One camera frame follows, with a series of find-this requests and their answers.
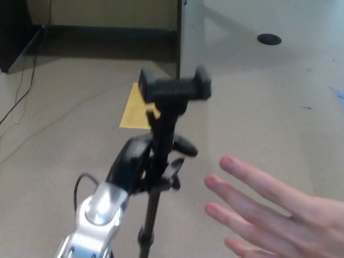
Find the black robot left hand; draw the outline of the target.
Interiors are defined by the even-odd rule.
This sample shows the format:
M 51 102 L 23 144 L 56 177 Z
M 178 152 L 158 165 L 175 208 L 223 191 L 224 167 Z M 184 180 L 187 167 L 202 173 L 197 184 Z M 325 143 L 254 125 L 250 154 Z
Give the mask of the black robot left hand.
M 174 134 L 144 134 L 130 138 L 116 157 L 106 182 L 124 190 L 129 196 L 142 192 L 179 190 L 178 178 L 185 158 L 172 162 L 168 156 L 177 151 L 195 157 L 198 149 L 186 138 Z

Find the bare person hand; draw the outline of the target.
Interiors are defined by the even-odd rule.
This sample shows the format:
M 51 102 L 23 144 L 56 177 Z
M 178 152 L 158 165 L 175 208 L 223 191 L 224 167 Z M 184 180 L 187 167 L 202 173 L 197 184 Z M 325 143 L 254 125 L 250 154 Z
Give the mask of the bare person hand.
M 208 203 L 205 212 L 237 235 L 224 241 L 235 255 L 343 257 L 342 202 L 307 195 L 233 156 L 222 157 L 220 167 L 288 212 L 253 200 L 219 176 L 206 176 L 205 185 L 226 206 Z

